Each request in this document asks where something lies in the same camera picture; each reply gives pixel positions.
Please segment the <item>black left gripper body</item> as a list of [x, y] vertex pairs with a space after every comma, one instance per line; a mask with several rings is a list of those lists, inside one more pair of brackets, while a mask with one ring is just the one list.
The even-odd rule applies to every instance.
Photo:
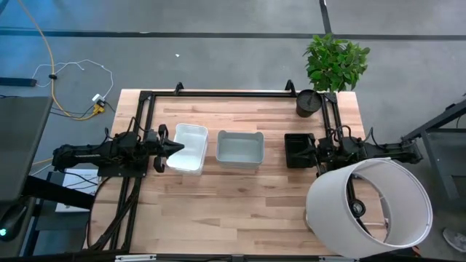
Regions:
[[165, 124], [161, 124], [158, 130], [150, 129], [143, 139], [147, 154], [154, 156], [153, 167], [158, 173], [165, 171], [165, 159], [168, 158], [165, 148], [168, 129]]

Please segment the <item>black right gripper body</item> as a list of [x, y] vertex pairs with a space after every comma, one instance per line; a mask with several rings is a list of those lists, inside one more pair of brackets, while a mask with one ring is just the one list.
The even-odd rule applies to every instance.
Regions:
[[316, 175], [323, 175], [328, 171], [328, 166], [333, 161], [332, 137], [325, 137], [318, 140], [318, 145], [314, 154], [314, 161], [317, 168]]

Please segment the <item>black slatted plastic basket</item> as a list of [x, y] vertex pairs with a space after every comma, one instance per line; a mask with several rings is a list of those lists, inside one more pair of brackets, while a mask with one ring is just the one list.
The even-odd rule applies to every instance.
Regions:
[[312, 133], [287, 133], [285, 134], [285, 155], [287, 168], [308, 168], [314, 167], [315, 162], [301, 161], [296, 158], [296, 149], [302, 143], [315, 145], [315, 137]]

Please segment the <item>white plastic basket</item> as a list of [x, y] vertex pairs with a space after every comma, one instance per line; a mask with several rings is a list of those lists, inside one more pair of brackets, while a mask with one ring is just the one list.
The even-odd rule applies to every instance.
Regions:
[[183, 175], [201, 175], [204, 167], [203, 162], [175, 162], [167, 161], [167, 165], [171, 170]]
[[177, 153], [175, 167], [183, 172], [200, 174], [208, 147], [208, 129], [193, 124], [178, 124], [175, 141], [184, 144]]

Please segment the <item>black plant pot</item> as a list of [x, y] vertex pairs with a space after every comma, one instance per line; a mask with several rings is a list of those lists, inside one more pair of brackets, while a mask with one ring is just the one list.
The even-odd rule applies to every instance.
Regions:
[[319, 111], [322, 106], [321, 95], [314, 90], [302, 90], [296, 99], [296, 113], [307, 118]]

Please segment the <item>white lamp shade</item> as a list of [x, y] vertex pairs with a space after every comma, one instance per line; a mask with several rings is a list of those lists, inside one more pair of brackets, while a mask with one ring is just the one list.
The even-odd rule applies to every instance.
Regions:
[[[350, 211], [347, 182], [355, 174], [368, 181], [388, 209], [388, 233], [380, 241]], [[422, 184], [389, 158], [367, 159], [329, 171], [312, 183], [306, 200], [307, 223], [328, 250], [346, 258], [366, 258], [413, 247], [430, 233], [433, 209]]]

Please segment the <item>black lamp stand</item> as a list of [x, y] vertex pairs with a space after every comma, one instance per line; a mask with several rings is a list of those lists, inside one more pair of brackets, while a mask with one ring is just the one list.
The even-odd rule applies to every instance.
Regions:
[[361, 217], [366, 213], [366, 206], [364, 203], [356, 197], [353, 179], [356, 178], [354, 174], [351, 174], [348, 178], [346, 185], [347, 202], [350, 212], [353, 218], [356, 220], [358, 225], [364, 230], [365, 233], [371, 235], [365, 224], [362, 222]]

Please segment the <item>white paper booklet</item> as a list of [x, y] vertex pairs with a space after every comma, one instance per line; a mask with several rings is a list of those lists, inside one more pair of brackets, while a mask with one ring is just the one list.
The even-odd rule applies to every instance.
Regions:
[[[64, 176], [62, 186], [94, 196], [99, 182], [97, 174], [97, 170], [69, 169]], [[62, 203], [57, 203], [55, 208], [55, 212], [57, 213], [85, 213], [88, 211], [88, 209]]]

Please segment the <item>green leafy plant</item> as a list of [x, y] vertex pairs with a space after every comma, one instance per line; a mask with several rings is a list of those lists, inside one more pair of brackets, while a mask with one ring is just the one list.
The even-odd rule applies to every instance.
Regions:
[[303, 56], [307, 78], [318, 92], [353, 91], [368, 68], [369, 47], [346, 39], [335, 39], [331, 33], [314, 35]]

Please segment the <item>black desk leg bar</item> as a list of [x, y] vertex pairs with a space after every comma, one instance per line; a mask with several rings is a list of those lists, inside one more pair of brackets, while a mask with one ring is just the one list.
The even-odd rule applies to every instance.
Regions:
[[88, 210], [94, 204], [93, 195], [66, 188], [34, 176], [26, 178], [22, 195]]

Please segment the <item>black floor tape strip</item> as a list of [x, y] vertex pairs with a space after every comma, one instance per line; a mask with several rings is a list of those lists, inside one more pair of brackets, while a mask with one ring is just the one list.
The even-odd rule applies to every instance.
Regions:
[[331, 22], [330, 22], [330, 18], [328, 15], [328, 8], [327, 8], [326, 0], [319, 0], [319, 5], [320, 5], [320, 12], [322, 15], [325, 34], [331, 33], [332, 32]]
[[[42, 31], [50, 37], [193, 38], [193, 39], [311, 39], [313, 33], [176, 33], [118, 31]], [[466, 35], [333, 34], [336, 39], [374, 41], [466, 41]]]

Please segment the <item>dark grey side table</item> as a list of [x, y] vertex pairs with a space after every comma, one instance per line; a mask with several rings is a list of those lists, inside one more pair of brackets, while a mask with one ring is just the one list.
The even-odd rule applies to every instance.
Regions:
[[0, 203], [21, 195], [51, 105], [50, 97], [0, 98]]

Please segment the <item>black metal stand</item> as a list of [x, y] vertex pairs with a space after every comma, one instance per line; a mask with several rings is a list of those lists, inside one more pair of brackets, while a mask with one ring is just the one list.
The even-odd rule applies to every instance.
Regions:
[[466, 128], [445, 127], [460, 119], [466, 120], [466, 98], [401, 138], [422, 139], [430, 165], [450, 201], [466, 200]]

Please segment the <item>person's shoe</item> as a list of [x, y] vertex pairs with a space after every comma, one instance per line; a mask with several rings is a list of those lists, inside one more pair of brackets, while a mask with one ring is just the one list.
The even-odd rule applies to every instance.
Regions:
[[452, 248], [461, 253], [466, 253], [466, 235], [449, 228], [444, 228], [442, 235]]

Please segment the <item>black computer mouse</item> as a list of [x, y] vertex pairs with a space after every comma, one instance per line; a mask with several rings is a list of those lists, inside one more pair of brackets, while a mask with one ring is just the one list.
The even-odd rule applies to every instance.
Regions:
[[23, 204], [13, 205], [0, 218], [0, 240], [12, 241], [20, 233], [28, 207]]

